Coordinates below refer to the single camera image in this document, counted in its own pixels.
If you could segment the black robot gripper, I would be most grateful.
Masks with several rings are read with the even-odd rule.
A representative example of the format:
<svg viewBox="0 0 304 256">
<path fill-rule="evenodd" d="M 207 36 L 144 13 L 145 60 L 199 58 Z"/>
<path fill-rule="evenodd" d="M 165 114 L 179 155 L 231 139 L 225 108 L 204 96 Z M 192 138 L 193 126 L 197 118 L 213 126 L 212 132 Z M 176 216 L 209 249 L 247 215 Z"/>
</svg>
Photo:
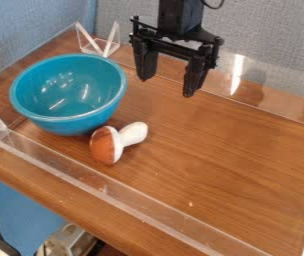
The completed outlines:
<svg viewBox="0 0 304 256">
<path fill-rule="evenodd" d="M 203 28 L 204 9 L 217 10 L 207 0 L 159 0 L 156 21 L 133 15 L 131 44 L 137 76 L 147 81 L 156 74 L 160 53 L 189 60 L 185 67 L 183 96 L 192 97 L 201 87 L 207 69 L 216 67 L 224 40 Z"/>
</svg>

